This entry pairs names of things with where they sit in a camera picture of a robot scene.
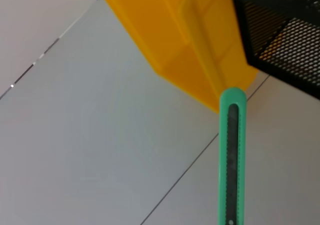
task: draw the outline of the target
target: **black mesh basket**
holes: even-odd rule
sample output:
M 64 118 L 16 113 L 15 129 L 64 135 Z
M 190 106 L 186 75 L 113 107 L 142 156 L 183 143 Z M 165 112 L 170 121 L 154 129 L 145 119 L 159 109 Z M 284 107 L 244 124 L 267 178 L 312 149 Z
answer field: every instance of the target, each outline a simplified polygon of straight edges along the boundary
M 320 99 L 320 0 L 233 0 L 247 62 Z

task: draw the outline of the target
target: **green utility knife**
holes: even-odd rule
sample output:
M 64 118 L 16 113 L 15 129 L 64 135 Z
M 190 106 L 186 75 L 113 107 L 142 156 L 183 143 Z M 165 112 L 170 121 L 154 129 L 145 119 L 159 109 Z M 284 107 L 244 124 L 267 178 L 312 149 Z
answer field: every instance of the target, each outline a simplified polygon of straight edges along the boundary
M 244 225 L 247 97 L 229 88 L 220 97 L 218 225 Z

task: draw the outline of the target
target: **black mesh organizer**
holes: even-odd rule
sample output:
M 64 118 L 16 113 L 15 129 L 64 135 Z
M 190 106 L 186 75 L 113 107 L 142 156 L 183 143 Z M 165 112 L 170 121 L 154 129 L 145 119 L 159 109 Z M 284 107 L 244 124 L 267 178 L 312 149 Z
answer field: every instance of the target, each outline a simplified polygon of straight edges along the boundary
M 233 0 L 247 62 L 320 99 L 320 0 Z

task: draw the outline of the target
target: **yellow plastic container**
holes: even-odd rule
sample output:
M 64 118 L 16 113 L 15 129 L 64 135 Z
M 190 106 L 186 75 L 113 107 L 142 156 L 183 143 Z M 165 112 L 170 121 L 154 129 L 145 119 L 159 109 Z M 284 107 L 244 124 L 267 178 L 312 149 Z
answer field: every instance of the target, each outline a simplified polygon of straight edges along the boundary
M 153 69 L 214 111 L 225 89 L 254 80 L 232 0 L 106 1 Z

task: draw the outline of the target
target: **green plastic handle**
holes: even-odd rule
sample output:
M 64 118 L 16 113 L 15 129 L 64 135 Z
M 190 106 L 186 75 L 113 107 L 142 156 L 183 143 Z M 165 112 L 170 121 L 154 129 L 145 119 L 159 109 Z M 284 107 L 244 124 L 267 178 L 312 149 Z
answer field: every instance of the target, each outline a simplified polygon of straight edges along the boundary
M 227 132 L 229 106 L 232 104 L 238 106 L 236 225 L 244 225 L 247 97 L 241 89 L 236 87 L 225 90 L 220 97 L 218 225 L 226 225 Z

